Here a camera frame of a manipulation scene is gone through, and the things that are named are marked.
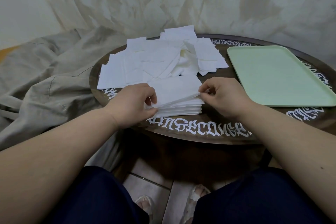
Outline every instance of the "forearm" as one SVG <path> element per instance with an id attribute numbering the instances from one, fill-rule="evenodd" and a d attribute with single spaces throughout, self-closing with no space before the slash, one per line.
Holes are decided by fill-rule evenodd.
<path id="1" fill-rule="evenodd" d="M 2 220 L 40 220 L 115 131 L 101 109 L 93 110 L 0 152 Z"/>
<path id="2" fill-rule="evenodd" d="M 240 118 L 281 166 L 336 221 L 336 137 L 269 107 L 254 105 Z"/>

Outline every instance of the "foot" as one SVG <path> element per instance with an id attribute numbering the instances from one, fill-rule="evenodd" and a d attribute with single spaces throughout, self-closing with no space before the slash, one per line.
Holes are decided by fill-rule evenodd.
<path id="1" fill-rule="evenodd" d="M 187 205 L 185 206 L 183 217 L 180 224 L 191 224 L 194 219 L 194 212 L 196 208 L 197 201 L 209 194 L 210 191 L 204 187 L 202 184 L 195 186 L 189 193 L 187 199 Z"/>
<path id="2" fill-rule="evenodd" d="M 141 196 L 135 203 L 149 215 L 149 224 L 151 224 L 153 222 L 153 200 L 149 196 Z"/>

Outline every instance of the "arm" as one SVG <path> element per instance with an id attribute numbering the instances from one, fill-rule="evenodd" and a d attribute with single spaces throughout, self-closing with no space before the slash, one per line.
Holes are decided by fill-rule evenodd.
<path id="1" fill-rule="evenodd" d="M 207 89 L 215 95 L 204 93 Z M 219 113 L 247 126 L 320 209 L 336 221 L 336 136 L 253 102 L 233 78 L 211 78 L 199 91 Z"/>
<path id="2" fill-rule="evenodd" d="M 106 107 L 0 152 L 2 222 L 40 221 L 114 132 L 157 112 L 144 109 L 151 100 L 156 95 L 148 84 L 125 87 Z"/>

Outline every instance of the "hand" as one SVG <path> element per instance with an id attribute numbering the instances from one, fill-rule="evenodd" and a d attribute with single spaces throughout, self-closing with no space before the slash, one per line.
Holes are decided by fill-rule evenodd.
<path id="1" fill-rule="evenodd" d="M 157 103 L 155 90 L 147 83 L 140 83 L 124 87 L 103 108 L 116 124 L 117 129 L 128 128 L 143 120 L 149 119 L 157 113 L 157 108 L 145 109 L 144 103 Z"/>
<path id="2" fill-rule="evenodd" d="M 201 98 L 227 118 L 239 119 L 254 104 L 234 78 L 212 77 L 200 87 Z"/>

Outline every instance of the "left hand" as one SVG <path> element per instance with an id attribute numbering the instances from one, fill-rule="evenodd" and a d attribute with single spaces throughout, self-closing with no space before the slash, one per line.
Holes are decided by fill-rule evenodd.
<path id="1" fill-rule="evenodd" d="M 124 87 L 102 111 L 111 117 L 117 129 L 128 128 L 157 113 L 157 108 L 145 109 L 144 103 L 156 104 L 157 97 L 154 88 L 147 83 L 140 83 Z"/>

